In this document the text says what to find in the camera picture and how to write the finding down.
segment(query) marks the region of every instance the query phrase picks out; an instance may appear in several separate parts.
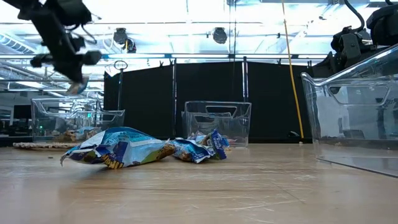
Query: yellow cable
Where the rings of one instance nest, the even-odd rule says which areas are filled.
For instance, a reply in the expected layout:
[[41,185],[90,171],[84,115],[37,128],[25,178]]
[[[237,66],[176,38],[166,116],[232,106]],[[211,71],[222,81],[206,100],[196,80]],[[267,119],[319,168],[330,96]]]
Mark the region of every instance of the yellow cable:
[[300,125],[300,134],[301,134],[301,138],[304,138],[303,123],[301,121],[301,114],[300,114],[300,107],[299,107],[299,99],[297,98],[296,86],[295,86],[295,83],[294,83],[292,58],[290,57],[289,35],[287,34],[286,15],[285,15],[285,2],[284,2],[284,0],[282,0],[282,10],[284,12],[284,24],[285,24],[287,54],[289,56],[290,79],[292,80],[294,100],[296,101],[298,124]]

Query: snack bag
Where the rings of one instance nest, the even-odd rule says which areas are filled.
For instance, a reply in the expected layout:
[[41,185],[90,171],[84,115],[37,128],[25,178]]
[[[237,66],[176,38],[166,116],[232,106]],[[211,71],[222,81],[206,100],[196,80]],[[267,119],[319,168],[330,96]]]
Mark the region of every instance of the snack bag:
[[132,128],[110,128],[94,135],[61,157],[84,164],[105,164],[111,169],[138,166],[172,155],[175,146]]
[[177,138],[171,143],[176,147],[175,157],[194,163],[226,159],[224,148],[229,147],[228,141],[216,129],[207,135],[197,132],[188,139]]

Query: metal pole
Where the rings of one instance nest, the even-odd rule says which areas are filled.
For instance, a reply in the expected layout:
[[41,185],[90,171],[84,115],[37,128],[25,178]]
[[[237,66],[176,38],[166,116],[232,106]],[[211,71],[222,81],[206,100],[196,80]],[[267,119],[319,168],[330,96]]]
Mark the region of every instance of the metal pole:
[[97,127],[97,111],[98,111],[98,100],[95,102],[95,112],[94,112],[94,127]]
[[243,101],[249,101],[249,90],[248,90],[248,58],[243,57]]
[[119,76],[119,96],[118,96],[118,110],[121,110],[121,103],[122,103],[122,86],[123,86],[123,68],[120,69],[120,76]]
[[171,65],[173,66],[173,118],[172,118],[172,128],[173,128],[173,135],[176,135],[175,127],[177,122],[177,59],[174,59],[174,63]]

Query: wooden table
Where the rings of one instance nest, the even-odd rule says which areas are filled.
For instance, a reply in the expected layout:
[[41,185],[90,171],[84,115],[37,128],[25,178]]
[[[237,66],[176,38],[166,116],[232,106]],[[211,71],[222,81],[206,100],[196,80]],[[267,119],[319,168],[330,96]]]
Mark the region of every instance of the wooden table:
[[0,149],[0,217],[31,223],[396,224],[398,180],[318,162],[311,145],[253,144],[225,161],[121,170]]

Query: transparent storage bin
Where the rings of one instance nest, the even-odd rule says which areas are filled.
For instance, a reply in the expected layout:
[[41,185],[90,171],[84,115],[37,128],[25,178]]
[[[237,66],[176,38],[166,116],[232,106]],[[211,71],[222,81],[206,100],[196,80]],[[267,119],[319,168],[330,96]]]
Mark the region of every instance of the transparent storage bin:
[[183,114],[184,137],[217,129],[232,147],[248,145],[251,103],[188,101]]
[[398,176],[398,45],[330,78],[302,74],[317,158]]
[[80,142],[123,126],[124,110],[104,111],[88,98],[32,99],[33,142]]

